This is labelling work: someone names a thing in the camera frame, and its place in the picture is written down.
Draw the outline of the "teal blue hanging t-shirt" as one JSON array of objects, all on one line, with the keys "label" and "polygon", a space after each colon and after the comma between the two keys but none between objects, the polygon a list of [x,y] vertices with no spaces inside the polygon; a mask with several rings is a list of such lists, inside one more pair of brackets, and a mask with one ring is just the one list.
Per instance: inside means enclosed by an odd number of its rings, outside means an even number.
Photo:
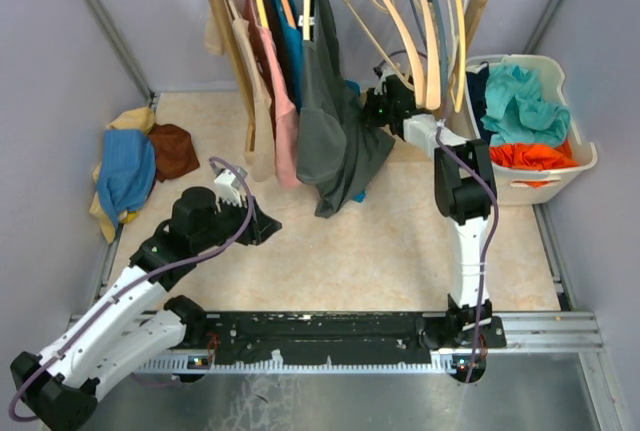
[{"label": "teal blue hanging t-shirt", "polygon": [[285,14],[285,6],[289,3],[289,0],[272,0],[272,4],[275,5],[276,15],[279,18],[280,24],[284,34],[284,42],[288,51],[289,63],[292,73],[293,82],[293,94],[294,103],[298,115],[298,127],[299,127],[299,115],[302,106],[302,71],[303,71],[303,55],[302,55],[302,31],[299,28],[291,25]]}]

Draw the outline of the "beige hanging t-shirt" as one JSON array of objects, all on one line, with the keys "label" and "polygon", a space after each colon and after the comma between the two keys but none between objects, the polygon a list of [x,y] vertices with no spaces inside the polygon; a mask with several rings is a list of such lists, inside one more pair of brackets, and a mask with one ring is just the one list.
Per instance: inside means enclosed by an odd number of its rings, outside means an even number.
[{"label": "beige hanging t-shirt", "polygon": [[245,158],[249,173],[258,182],[266,181],[275,174],[272,100],[258,69],[249,22],[235,0],[210,0],[210,4],[248,115]]}]

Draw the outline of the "navy garment in basket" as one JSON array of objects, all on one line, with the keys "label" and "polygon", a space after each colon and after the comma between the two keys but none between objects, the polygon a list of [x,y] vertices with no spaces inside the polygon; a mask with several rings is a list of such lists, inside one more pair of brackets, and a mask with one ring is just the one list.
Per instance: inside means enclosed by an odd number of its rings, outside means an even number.
[{"label": "navy garment in basket", "polygon": [[493,133],[488,131],[482,122],[482,118],[486,116],[487,109],[485,91],[488,78],[489,63],[486,61],[482,62],[476,71],[466,72],[471,107],[480,138],[490,143]]}]

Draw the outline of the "white laundry basket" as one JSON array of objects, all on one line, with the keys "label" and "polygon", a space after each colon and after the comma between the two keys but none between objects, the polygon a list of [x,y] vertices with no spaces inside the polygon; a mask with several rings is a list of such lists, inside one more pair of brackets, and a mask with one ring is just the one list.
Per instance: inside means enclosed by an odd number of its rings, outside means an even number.
[{"label": "white laundry basket", "polygon": [[501,54],[466,60],[469,135],[489,144],[498,203],[541,204],[595,166],[595,145],[581,139],[552,58]]}]

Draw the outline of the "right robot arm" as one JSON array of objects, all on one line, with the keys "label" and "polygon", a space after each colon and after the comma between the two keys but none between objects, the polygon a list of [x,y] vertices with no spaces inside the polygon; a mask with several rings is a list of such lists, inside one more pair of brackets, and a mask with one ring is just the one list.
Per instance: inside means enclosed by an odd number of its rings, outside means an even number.
[{"label": "right robot arm", "polygon": [[443,119],[420,110],[413,92],[395,75],[367,91],[364,120],[388,128],[432,160],[435,202],[450,225],[456,270],[448,295],[445,338],[461,347],[478,347],[482,328],[492,320],[485,281],[488,244],[496,227],[491,213],[497,207],[487,143],[463,138]]}]

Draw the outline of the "yellow cream hanger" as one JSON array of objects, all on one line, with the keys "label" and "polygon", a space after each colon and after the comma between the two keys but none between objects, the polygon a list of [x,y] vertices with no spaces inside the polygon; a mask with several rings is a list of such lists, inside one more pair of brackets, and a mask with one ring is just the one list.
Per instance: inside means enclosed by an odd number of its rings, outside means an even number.
[{"label": "yellow cream hanger", "polygon": [[449,16],[451,51],[448,58],[448,90],[453,111],[459,113],[465,93],[466,24],[465,0],[446,0]]}]

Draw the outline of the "brown folded cloth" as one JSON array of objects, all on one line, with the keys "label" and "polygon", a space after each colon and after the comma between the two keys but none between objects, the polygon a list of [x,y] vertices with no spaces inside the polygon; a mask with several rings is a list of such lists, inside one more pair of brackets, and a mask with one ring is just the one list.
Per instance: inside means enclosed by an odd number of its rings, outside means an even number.
[{"label": "brown folded cloth", "polygon": [[174,180],[200,167],[191,134],[174,124],[155,124],[148,134],[153,146],[156,179]]}]

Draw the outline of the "dark grey t-shirt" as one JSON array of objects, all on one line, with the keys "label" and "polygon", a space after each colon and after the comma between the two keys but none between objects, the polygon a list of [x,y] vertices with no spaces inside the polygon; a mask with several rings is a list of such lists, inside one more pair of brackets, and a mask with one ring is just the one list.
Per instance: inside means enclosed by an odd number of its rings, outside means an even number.
[{"label": "dark grey t-shirt", "polygon": [[319,195],[315,215],[330,218],[363,192],[387,161],[395,140],[367,126],[360,97],[341,73],[330,0],[311,0],[312,38],[302,43],[302,106],[297,178]]}]

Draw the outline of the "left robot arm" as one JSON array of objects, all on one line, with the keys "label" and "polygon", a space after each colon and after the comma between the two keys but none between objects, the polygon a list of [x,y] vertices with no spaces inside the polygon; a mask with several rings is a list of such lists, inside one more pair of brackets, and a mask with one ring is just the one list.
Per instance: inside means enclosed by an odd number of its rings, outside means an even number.
[{"label": "left robot arm", "polygon": [[230,245],[259,246],[281,228],[250,195],[219,197],[205,187],[184,191],[170,218],[69,330],[39,353],[23,351],[13,360],[11,419],[22,421],[16,406],[23,403],[50,429],[77,430],[142,364],[178,345],[201,345],[208,335],[205,311],[169,292]]}]

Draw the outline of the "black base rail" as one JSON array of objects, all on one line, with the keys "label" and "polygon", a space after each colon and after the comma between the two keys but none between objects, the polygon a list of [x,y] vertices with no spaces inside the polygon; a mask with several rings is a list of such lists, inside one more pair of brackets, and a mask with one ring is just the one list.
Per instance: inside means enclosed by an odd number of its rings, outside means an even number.
[{"label": "black base rail", "polygon": [[258,364],[278,352],[286,365],[429,364],[446,349],[506,346],[502,321],[478,329],[430,312],[219,312],[196,326],[176,351],[200,350],[219,365]]}]

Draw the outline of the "blue folded cloth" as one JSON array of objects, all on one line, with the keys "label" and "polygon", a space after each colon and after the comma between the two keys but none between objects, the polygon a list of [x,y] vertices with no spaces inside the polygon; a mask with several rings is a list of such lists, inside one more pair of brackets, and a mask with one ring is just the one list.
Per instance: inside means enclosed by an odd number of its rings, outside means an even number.
[{"label": "blue folded cloth", "polygon": [[155,152],[138,129],[104,133],[101,168],[96,184],[100,205],[113,225],[122,212],[140,210],[154,185]]}]

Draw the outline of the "pink hanging t-shirt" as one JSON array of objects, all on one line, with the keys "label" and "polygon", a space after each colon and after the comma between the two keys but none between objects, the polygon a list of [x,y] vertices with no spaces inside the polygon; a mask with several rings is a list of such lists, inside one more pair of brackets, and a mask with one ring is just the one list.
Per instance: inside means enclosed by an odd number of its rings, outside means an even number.
[{"label": "pink hanging t-shirt", "polygon": [[244,0],[243,12],[254,54],[254,165],[260,179],[273,176],[282,188],[292,189],[300,185],[298,115],[282,25],[270,0]]}]

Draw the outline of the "yellow cloth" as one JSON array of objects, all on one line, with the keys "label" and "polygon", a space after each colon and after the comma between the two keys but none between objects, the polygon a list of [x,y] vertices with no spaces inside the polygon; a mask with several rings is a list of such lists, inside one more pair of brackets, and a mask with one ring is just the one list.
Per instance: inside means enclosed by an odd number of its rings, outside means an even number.
[{"label": "yellow cloth", "polygon": [[[155,116],[152,109],[150,107],[140,107],[121,113],[116,119],[106,125],[106,129],[136,129],[144,135],[148,135],[154,124]],[[97,193],[94,194],[89,213],[98,222],[101,234],[106,243],[111,244],[116,237],[116,226],[103,210]]]}]

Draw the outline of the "orange garment in basket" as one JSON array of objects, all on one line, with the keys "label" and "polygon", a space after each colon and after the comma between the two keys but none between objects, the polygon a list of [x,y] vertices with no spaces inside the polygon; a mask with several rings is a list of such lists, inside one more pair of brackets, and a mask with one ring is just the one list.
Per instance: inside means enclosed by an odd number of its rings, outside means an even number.
[{"label": "orange garment in basket", "polygon": [[573,159],[570,145],[565,141],[552,148],[543,143],[511,143],[490,147],[495,165],[516,171],[533,172],[570,169],[579,166]]}]

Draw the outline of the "cream wooden hanger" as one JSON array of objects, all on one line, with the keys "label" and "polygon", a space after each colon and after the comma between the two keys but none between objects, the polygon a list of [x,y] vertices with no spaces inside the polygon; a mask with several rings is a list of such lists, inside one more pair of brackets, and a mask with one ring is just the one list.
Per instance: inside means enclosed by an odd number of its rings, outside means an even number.
[{"label": "cream wooden hanger", "polygon": [[404,84],[409,90],[413,92],[415,102],[418,106],[426,104],[426,84],[424,78],[423,67],[421,58],[414,44],[413,38],[397,10],[394,0],[369,0],[371,4],[380,11],[384,16],[391,20],[391,23],[395,27],[402,44],[409,64],[409,71],[403,72],[398,64],[396,64],[391,55],[384,49],[382,44],[378,41],[376,36],[370,27],[366,24],[364,19],[360,16],[351,0],[342,0],[346,8],[350,11],[351,15],[355,19],[356,23],[360,26],[365,36],[369,39],[375,50],[383,59],[383,63],[387,64],[389,68],[399,77],[402,84]]},{"label": "cream wooden hanger", "polygon": [[303,13],[302,13],[302,40],[313,40],[313,0],[303,0]]},{"label": "cream wooden hanger", "polygon": [[420,59],[417,45],[414,43],[407,25],[402,20],[395,6],[396,0],[387,0],[385,6],[399,31],[407,52],[413,79],[413,90],[418,108],[435,111],[441,106],[441,78],[439,68],[439,48],[436,39],[435,24],[431,15],[428,0],[410,0],[416,6],[417,22],[422,24],[426,64]]}]

